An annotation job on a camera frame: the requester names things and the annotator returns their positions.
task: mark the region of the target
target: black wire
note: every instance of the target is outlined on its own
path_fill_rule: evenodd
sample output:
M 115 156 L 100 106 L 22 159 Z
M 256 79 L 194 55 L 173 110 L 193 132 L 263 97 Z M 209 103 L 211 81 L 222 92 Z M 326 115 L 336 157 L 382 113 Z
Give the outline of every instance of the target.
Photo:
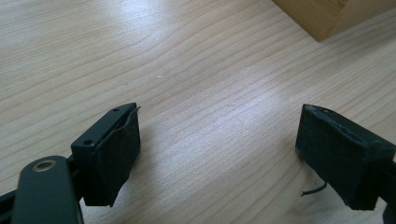
M 320 186 L 319 188 L 317 188 L 317 189 L 311 189 L 311 190 L 308 190 L 308 191 L 303 191 L 303 193 L 301 194 L 301 197 L 303 197 L 305 195 L 309 195 L 309 194 L 318 193 L 318 192 L 326 189 L 326 187 L 327 187 L 327 182 L 324 182 L 324 184 L 322 186 Z

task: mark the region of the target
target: wood grain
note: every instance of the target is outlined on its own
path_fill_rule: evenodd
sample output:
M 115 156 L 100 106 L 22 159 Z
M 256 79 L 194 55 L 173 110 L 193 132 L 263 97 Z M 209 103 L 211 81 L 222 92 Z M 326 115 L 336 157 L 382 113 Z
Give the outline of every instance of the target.
M 138 102 L 141 155 L 86 223 L 381 222 L 382 201 L 300 198 L 321 181 L 294 141 L 314 104 L 396 143 L 396 10 L 318 43 L 271 1 L 0 4 L 0 194 Z

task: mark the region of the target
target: black plastic part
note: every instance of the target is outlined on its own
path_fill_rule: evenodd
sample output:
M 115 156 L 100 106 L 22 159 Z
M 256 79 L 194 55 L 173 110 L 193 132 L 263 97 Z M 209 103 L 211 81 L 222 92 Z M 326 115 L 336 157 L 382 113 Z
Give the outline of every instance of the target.
M 382 215 L 382 219 L 384 220 L 384 224 L 396 223 L 396 210 L 390 204 L 387 205 L 387 208 Z
M 0 196 L 0 224 L 11 222 L 12 207 L 15 200 L 15 190 Z
M 90 206 L 112 206 L 140 152 L 136 103 L 108 111 L 71 146 Z
M 303 106 L 296 151 L 354 210 L 375 208 L 379 183 L 395 150 L 392 143 L 330 109 Z
M 66 158 L 43 158 L 21 171 L 11 223 L 83 223 Z
M 82 178 L 81 171 L 76 166 L 73 155 L 67 158 L 67 163 L 69 164 L 69 171 L 73 180 L 73 188 L 75 190 L 76 200 L 79 202 L 82 198 L 84 179 Z
M 396 163 L 393 162 L 385 169 L 381 177 L 378 183 L 379 196 L 388 203 L 389 207 L 396 208 Z

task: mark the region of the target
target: round hole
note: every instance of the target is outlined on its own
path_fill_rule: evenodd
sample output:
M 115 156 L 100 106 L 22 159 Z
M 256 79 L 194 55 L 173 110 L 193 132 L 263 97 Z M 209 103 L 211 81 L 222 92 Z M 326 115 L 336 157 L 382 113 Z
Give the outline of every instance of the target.
M 34 172 L 44 172 L 52 169 L 56 165 L 56 161 L 49 160 L 49 161 L 41 161 L 33 167 Z
M 85 140 L 85 141 L 84 141 L 84 145 L 85 145 L 85 146 L 91 146 L 91 145 L 93 145 L 93 141 L 92 141 L 91 139 Z

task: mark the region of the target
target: wooden box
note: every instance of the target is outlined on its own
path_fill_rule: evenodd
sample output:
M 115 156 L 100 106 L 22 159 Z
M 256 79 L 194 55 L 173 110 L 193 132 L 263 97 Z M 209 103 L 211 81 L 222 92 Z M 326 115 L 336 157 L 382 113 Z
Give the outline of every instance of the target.
M 317 41 L 396 7 L 396 0 L 274 0 Z

